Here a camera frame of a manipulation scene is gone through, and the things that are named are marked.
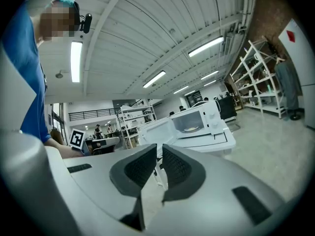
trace chair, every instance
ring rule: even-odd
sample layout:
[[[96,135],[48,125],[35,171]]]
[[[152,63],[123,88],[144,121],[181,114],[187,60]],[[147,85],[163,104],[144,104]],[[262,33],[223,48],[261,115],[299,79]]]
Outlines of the chair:
[[[92,155],[102,155],[114,152],[115,145],[118,144],[119,141],[119,137],[91,141],[93,148]]]

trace person in background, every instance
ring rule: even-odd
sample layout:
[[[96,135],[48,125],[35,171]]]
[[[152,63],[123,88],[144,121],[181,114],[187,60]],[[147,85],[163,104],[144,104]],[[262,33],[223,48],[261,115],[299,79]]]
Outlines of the person in background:
[[[46,85],[39,59],[39,46],[63,32],[73,35],[80,26],[79,5],[74,0],[52,0],[43,11],[30,17],[24,2],[7,25],[1,47],[13,66],[36,93],[21,125],[21,131],[39,138],[45,146],[58,149],[62,158],[82,156],[61,145],[48,133],[44,117]]]
[[[103,138],[101,137],[101,135],[100,135],[101,132],[100,132],[100,130],[99,130],[99,124],[96,125],[94,134],[95,134],[97,140],[103,139]]]
[[[108,134],[113,133],[112,125],[108,124],[107,132]]]
[[[63,137],[58,129],[53,128],[52,131],[50,131],[50,135],[57,143],[64,145]]]
[[[186,108],[184,108],[183,106],[179,106],[179,111],[181,112],[181,111],[184,111],[184,110],[186,110]]]

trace ceiling light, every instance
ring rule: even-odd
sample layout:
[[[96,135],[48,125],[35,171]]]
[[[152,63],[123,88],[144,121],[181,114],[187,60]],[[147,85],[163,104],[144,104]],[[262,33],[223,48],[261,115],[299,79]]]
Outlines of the ceiling light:
[[[176,93],[178,93],[178,92],[180,92],[180,91],[182,91],[182,90],[184,90],[184,89],[186,89],[186,88],[188,88],[188,86],[185,86],[184,88],[179,89],[179,90],[178,90],[178,91],[176,91],[174,94],[176,94]]]
[[[149,80],[146,84],[143,85],[143,87],[146,89],[148,86],[152,85],[155,81],[157,81],[159,78],[161,78],[166,73],[164,71],[161,71],[159,74],[157,74],[154,78]]]
[[[217,80],[211,81],[210,83],[204,85],[204,87],[207,86],[207,85],[210,85],[210,84],[212,84],[212,83],[214,83],[214,82],[216,82],[216,81],[217,81]]]
[[[191,92],[189,92],[189,93],[186,93],[184,96],[189,95],[189,94],[191,94],[192,92],[195,92],[195,90],[194,90],[194,91],[191,91]]]
[[[203,77],[203,78],[201,78],[201,79],[204,80],[205,78],[208,78],[209,76],[218,73],[218,71],[219,71],[219,70],[217,70],[217,71],[215,71],[215,72],[213,72],[213,73],[210,73],[210,74],[208,74],[207,76],[205,76],[205,77]]]
[[[189,55],[189,57],[192,57],[192,56],[196,55],[197,53],[200,53],[200,52],[208,49],[211,46],[214,46],[216,44],[221,43],[223,40],[224,40],[224,38],[222,36],[217,37],[217,38],[211,40],[210,42],[205,43],[205,44],[197,47],[196,49],[192,50],[191,52],[188,53],[188,55]]]
[[[71,78],[72,82],[80,82],[80,59],[82,42],[71,43]]]

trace ceiling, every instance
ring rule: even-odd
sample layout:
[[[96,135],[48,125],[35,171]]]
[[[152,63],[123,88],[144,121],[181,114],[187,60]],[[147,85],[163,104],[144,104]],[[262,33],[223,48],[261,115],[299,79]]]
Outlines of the ceiling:
[[[122,105],[128,104],[131,106],[132,104],[136,103],[136,100],[113,100],[114,108],[120,108]]]
[[[29,0],[30,15],[40,13],[50,1]],[[207,81],[222,80],[238,56],[245,38],[238,28],[249,26],[255,0],[76,1],[81,15],[93,16],[90,32],[55,38],[39,48],[47,103],[163,99],[187,85],[202,87],[205,81],[200,78],[217,69],[219,73]],[[221,35],[223,43],[188,56]],[[70,75],[73,40],[83,42],[80,83],[72,83]],[[57,79],[60,70],[63,78]],[[154,86],[142,87],[162,70],[166,75]]]

